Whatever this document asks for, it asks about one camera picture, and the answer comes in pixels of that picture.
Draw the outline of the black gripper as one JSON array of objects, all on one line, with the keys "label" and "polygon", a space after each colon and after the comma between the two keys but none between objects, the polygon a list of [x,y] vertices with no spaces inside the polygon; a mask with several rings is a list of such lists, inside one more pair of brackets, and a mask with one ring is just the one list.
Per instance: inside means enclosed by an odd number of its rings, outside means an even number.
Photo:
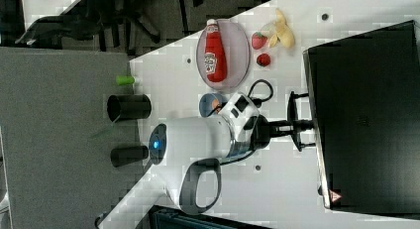
[{"label": "black gripper", "polygon": [[293,120],[293,121],[279,120],[279,121],[271,121],[270,123],[268,123],[266,118],[263,115],[260,115],[257,118],[256,125],[252,132],[251,142],[250,142],[251,151],[256,151],[256,150],[265,148],[269,144],[270,138],[297,136],[300,134],[300,131],[271,130],[269,125],[275,126],[275,127],[292,126],[293,128],[300,128],[300,129],[313,129],[314,128],[314,124],[310,120]]}]

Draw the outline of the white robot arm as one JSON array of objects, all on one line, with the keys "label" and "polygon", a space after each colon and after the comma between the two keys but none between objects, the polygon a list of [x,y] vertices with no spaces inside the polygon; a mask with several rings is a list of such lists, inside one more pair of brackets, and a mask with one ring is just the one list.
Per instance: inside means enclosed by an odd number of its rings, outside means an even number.
[{"label": "white robot arm", "polygon": [[262,115],[241,123],[221,115],[208,118],[179,118],[159,124],[150,136],[153,186],[167,195],[181,211],[198,215],[212,205],[200,206],[196,196],[198,181],[205,172],[216,175],[219,195],[222,189],[221,166],[246,159],[266,147],[272,138],[290,136],[295,146],[305,145],[299,134],[311,130],[310,120],[269,122]]}]

